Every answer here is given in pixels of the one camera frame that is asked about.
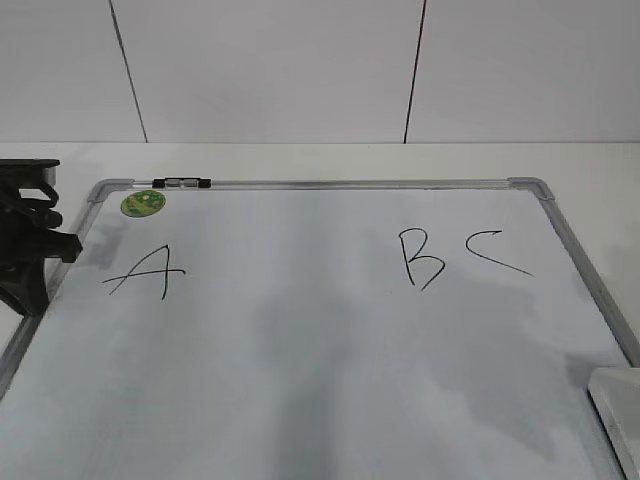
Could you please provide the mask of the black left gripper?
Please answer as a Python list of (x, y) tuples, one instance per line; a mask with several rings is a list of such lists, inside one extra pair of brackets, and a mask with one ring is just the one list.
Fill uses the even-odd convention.
[(77, 235), (56, 230), (58, 200), (49, 185), (18, 189), (1, 181), (1, 301), (19, 315), (37, 316), (49, 305), (45, 261), (73, 263), (82, 251)]

